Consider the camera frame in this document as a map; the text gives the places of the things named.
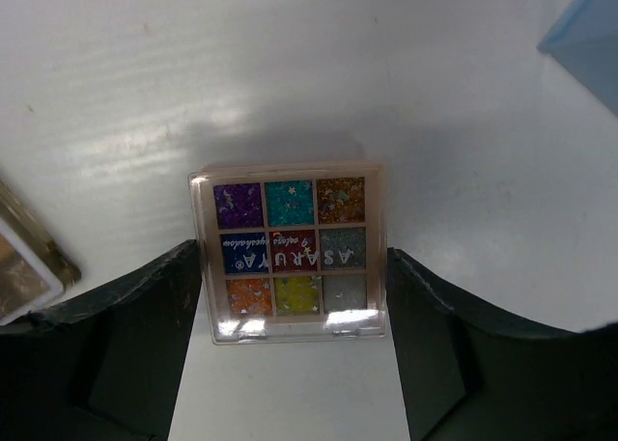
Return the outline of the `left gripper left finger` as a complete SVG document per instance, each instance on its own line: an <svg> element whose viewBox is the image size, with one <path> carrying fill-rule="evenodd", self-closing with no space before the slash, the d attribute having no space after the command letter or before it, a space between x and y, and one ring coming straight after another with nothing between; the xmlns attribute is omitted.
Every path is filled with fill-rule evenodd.
<svg viewBox="0 0 618 441"><path fill-rule="evenodd" d="M5 440L165 440L202 277L188 240L1 329Z"/></svg>

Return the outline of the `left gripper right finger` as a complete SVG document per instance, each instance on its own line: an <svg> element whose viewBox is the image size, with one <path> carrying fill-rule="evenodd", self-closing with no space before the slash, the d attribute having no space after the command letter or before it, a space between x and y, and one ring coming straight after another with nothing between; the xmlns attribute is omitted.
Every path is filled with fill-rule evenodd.
<svg viewBox="0 0 618 441"><path fill-rule="evenodd" d="M520 317L399 249L386 301L413 440L613 440L617 327Z"/></svg>

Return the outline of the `brown eyeshadow palette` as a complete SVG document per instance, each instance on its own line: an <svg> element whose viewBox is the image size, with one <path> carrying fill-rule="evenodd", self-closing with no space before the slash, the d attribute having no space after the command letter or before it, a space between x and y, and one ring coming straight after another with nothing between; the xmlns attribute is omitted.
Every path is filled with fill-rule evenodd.
<svg viewBox="0 0 618 441"><path fill-rule="evenodd" d="M11 189L1 185L1 323L61 297L81 280L78 266Z"/></svg>

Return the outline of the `colourful glitter eyeshadow palette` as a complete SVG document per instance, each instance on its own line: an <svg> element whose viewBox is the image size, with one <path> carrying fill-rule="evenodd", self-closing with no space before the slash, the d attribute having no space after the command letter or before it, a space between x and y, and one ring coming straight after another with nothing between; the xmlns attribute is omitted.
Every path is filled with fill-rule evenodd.
<svg viewBox="0 0 618 441"><path fill-rule="evenodd" d="M218 345L386 329L383 170L374 162L219 167L189 176Z"/></svg>

